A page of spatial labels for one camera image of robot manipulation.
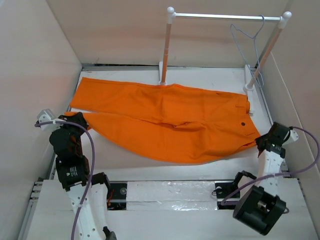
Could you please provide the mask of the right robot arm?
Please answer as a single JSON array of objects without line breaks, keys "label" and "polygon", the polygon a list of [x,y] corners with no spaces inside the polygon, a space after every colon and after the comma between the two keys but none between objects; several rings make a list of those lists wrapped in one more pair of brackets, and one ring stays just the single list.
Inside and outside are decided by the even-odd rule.
[{"label": "right robot arm", "polygon": [[289,140],[289,127],[274,122],[268,133],[255,139],[258,149],[258,175],[252,179],[248,173],[231,184],[232,193],[240,197],[233,218],[259,234],[267,235],[286,211],[286,202],[278,196],[277,174],[285,160],[283,145]]}]

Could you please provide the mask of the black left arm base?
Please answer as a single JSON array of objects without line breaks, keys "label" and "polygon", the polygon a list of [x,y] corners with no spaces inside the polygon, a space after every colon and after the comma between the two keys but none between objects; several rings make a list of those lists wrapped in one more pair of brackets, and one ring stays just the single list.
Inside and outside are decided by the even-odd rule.
[{"label": "black left arm base", "polygon": [[107,209],[109,211],[122,211],[127,209],[127,181],[111,181],[107,192]]}]

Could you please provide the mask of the orange trousers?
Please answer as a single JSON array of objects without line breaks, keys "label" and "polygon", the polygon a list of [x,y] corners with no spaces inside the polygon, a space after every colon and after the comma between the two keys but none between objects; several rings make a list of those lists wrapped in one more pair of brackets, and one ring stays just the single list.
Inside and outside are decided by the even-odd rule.
[{"label": "orange trousers", "polygon": [[84,77],[70,102],[89,127],[145,158],[205,164],[255,146],[243,94]]}]

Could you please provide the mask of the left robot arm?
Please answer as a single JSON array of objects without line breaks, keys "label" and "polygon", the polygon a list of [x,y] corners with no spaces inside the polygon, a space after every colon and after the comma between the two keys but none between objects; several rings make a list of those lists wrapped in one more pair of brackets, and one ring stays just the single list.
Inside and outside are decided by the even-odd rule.
[{"label": "left robot arm", "polygon": [[92,137],[81,112],[61,115],[54,120],[54,130],[49,142],[56,154],[55,166],[58,180],[71,202],[74,220],[71,239],[115,240],[116,234],[107,226],[107,197],[111,185],[103,172],[94,174],[95,161],[83,154],[81,136]]}]

